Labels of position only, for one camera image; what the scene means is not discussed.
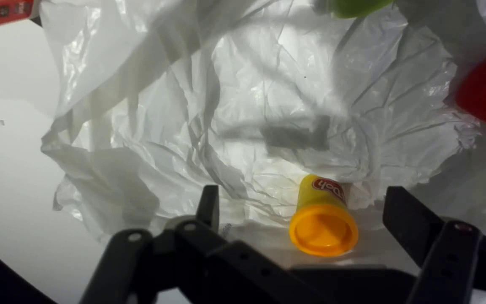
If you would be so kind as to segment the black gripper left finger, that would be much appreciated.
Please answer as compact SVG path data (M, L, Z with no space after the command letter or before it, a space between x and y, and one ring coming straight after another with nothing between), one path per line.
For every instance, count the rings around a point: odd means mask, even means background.
M190 304L327 304L315 287L217 228L219 189L205 186L197 211L170 220L160 235L114 233L79 304L155 304L168 289Z

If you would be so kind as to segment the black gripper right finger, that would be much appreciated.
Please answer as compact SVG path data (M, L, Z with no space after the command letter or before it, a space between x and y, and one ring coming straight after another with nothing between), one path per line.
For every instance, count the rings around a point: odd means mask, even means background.
M401 186L386 189L382 225L420 267L406 304L468 304L486 292L486 235L440 218Z

